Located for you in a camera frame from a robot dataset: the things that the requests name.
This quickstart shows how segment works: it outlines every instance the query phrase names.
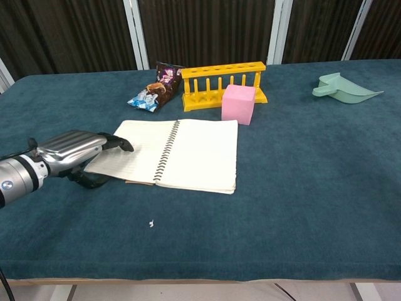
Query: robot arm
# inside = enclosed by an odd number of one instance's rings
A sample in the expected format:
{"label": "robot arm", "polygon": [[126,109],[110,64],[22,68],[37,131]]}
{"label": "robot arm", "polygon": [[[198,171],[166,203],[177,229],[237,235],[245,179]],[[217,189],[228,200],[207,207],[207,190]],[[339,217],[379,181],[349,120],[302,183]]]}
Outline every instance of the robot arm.
{"label": "robot arm", "polygon": [[47,177],[68,177],[87,188],[99,187],[108,177],[92,181],[82,173],[82,165],[102,150],[119,147],[133,152],[129,141],[107,133],[82,130],[56,136],[42,144],[29,140],[31,155],[15,154],[0,158],[0,208],[39,189]]}

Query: brown curtain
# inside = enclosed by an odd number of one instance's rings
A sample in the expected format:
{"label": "brown curtain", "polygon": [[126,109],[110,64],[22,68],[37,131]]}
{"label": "brown curtain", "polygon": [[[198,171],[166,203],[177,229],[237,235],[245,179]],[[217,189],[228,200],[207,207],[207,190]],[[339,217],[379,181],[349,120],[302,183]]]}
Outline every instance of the brown curtain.
{"label": "brown curtain", "polygon": [[351,60],[401,58],[401,1],[374,0]]}
{"label": "brown curtain", "polygon": [[123,1],[0,1],[0,57],[14,79],[136,69]]}
{"label": "brown curtain", "polygon": [[266,61],[274,0],[138,0],[149,63]]}
{"label": "brown curtain", "polygon": [[294,0],[283,63],[341,60],[362,0]]}

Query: pink sponge block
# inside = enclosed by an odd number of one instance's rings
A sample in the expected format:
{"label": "pink sponge block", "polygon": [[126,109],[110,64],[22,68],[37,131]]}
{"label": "pink sponge block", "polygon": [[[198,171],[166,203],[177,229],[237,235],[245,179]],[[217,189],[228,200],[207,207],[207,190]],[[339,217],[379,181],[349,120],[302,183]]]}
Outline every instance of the pink sponge block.
{"label": "pink sponge block", "polygon": [[255,95],[255,87],[228,85],[222,98],[221,120],[237,120],[239,124],[249,125]]}

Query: open notebook page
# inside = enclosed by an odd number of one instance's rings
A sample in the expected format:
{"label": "open notebook page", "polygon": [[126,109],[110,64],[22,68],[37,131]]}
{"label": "open notebook page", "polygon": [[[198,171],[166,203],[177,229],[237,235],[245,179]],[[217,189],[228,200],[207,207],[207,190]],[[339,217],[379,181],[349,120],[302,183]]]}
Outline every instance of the open notebook page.
{"label": "open notebook page", "polygon": [[174,121],[122,122],[114,134],[127,139],[134,152],[124,152],[119,147],[105,150],[87,165],[85,171],[154,184],[156,168],[173,125]]}
{"label": "open notebook page", "polygon": [[237,130],[236,120],[180,120],[172,152],[156,185],[233,193]]}

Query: lined paper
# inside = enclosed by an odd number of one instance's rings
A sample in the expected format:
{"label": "lined paper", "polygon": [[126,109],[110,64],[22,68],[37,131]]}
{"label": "lined paper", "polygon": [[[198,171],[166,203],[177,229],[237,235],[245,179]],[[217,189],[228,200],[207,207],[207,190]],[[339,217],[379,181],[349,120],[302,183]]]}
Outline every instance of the lined paper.
{"label": "lined paper", "polygon": [[127,139],[134,152],[124,152],[119,147],[105,150],[87,165],[85,171],[154,184],[154,175],[173,125],[174,121],[122,122],[114,134]]}

